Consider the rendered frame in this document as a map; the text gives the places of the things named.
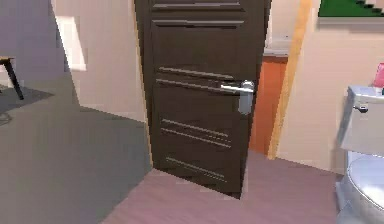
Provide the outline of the dark brown room door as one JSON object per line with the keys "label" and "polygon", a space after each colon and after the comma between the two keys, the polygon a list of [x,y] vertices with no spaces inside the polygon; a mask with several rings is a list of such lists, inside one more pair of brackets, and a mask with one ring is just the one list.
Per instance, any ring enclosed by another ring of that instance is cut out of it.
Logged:
{"label": "dark brown room door", "polygon": [[241,197],[271,1],[133,0],[154,168]]}

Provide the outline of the white toilet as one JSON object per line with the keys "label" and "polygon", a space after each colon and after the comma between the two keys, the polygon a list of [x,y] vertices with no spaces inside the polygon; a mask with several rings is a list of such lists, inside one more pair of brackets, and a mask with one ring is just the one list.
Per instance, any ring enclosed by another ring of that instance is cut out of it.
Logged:
{"label": "white toilet", "polygon": [[351,85],[337,135],[346,154],[336,224],[384,224],[384,89]]}

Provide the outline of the green framed wall picture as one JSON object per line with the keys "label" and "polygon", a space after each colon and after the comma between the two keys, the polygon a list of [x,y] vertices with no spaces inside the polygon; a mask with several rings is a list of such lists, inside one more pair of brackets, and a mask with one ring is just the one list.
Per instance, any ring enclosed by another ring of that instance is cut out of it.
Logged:
{"label": "green framed wall picture", "polygon": [[321,0],[319,17],[384,18],[384,3],[376,0]]}

